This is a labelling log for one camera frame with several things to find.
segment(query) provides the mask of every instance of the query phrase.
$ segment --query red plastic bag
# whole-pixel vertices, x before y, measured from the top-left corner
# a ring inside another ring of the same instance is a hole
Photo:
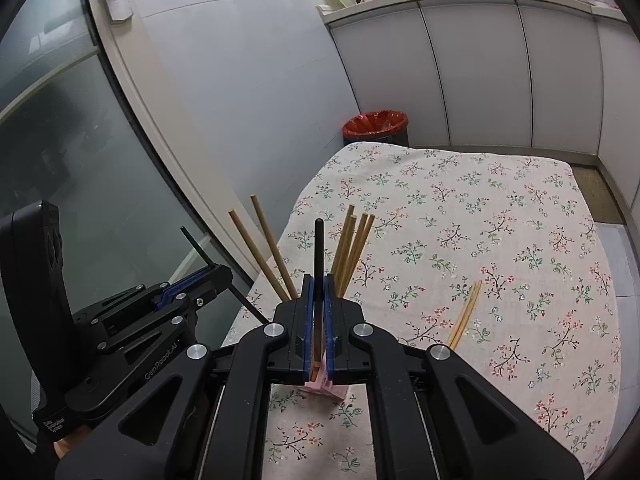
[[[366,112],[347,121],[342,134],[347,140],[377,140],[391,137],[405,129],[409,118],[404,112],[380,110]]]

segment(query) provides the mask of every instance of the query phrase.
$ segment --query screw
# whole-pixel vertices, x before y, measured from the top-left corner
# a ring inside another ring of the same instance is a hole
[[[189,359],[201,359],[207,354],[207,347],[204,345],[191,345],[187,348],[187,357]]]
[[[269,323],[263,330],[269,337],[277,337],[284,332],[284,327],[280,323]]]
[[[366,337],[373,334],[373,327],[369,323],[358,323],[353,327],[353,333],[360,337]]]
[[[434,345],[431,347],[431,350],[429,350],[429,353],[434,359],[437,359],[438,361],[445,361],[446,359],[449,359],[451,350],[444,345]]]

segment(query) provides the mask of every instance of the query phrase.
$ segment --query table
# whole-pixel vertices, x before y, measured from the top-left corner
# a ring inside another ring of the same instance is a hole
[[[588,476],[616,412],[620,332],[609,264],[569,165],[350,144],[305,187],[280,239],[296,286],[312,273],[314,219],[325,222],[329,268],[349,203],[376,221],[345,297],[401,343],[427,348],[446,340],[482,279],[457,352]],[[279,303],[262,274],[249,299],[267,317]],[[226,343],[255,326],[242,309]],[[354,475],[375,478],[365,387],[335,404],[274,386],[263,478]]]

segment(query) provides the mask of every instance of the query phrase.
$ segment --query glass door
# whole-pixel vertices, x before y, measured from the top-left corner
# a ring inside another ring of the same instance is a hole
[[[232,268],[246,294],[250,280],[212,240],[146,143],[85,1],[26,0],[0,41],[0,216],[40,199],[60,208],[72,311],[202,266],[182,225],[214,261]],[[224,292],[200,310],[198,339],[219,346],[238,308]],[[0,404],[34,437],[31,368],[4,294],[0,355]]]

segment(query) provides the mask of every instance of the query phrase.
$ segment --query pair of chopsticks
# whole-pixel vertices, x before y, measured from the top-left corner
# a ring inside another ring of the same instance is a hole
[[[449,334],[449,338],[447,339],[447,346],[452,350],[456,349],[458,346],[458,342],[462,337],[463,332],[466,329],[466,324],[469,322],[469,318],[471,317],[471,313],[476,306],[476,300],[478,299],[478,294],[480,294],[480,289],[482,288],[482,281],[475,280],[471,289],[469,290],[469,294],[466,297],[465,306],[460,312],[458,316],[458,320]]]
[[[276,294],[282,301],[296,300],[298,296],[298,292],[296,291],[296,287],[293,285],[293,281],[291,276],[289,275],[289,271],[287,270],[287,266],[282,259],[282,255],[280,254],[280,250],[278,249],[278,245],[276,244],[276,240],[273,237],[273,233],[267,224],[267,219],[262,212],[262,208],[260,207],[260,202],[258,202],[258,197],[255,195],[251,195],[251,202],[254,204],[255,214],[258,217],[258,222],[260,222],[260,227],[262,228],[262,232],[264,233],[264,237],[267,239],[267,244],[271,250],[271,254],[273,255],[273,259],[276,261],[276,266],[280,271],[280,275],[282,276],[282,280],[284,281],[285,286],[287,287],[287,291],[290,294],[290,297],[284,291],[278,280],[276,279],[273,271],[267,265],[267,261],[264,259],[258,247],[255,245],[254,241],[251,240],[249,233],[246,228],[242,224],[242,221],[238,217],[238,213],[236,213],[233,209],[229,211],[229,216],[231,216],[232,221],[238,228],[238,232],[244,240],[244,243],[249,248],[252,256],[255,261],[258,263],[260,270],[264,273],[268,282],[271,283],[273,290],[275,290]]]
[[[369,232],[376,219],[375,215],[363,213],[360,216],[358,229],[355,230],[356,217],[353,214],[354,206],[349,204],[347,215],[342,224],[338,247],[335,251],[334,262],[331,266],[331,274],[334,277],[335,293],[338,298],[342,298],[351,283],[353,273],[356,270],[360,255],[364,248]]]

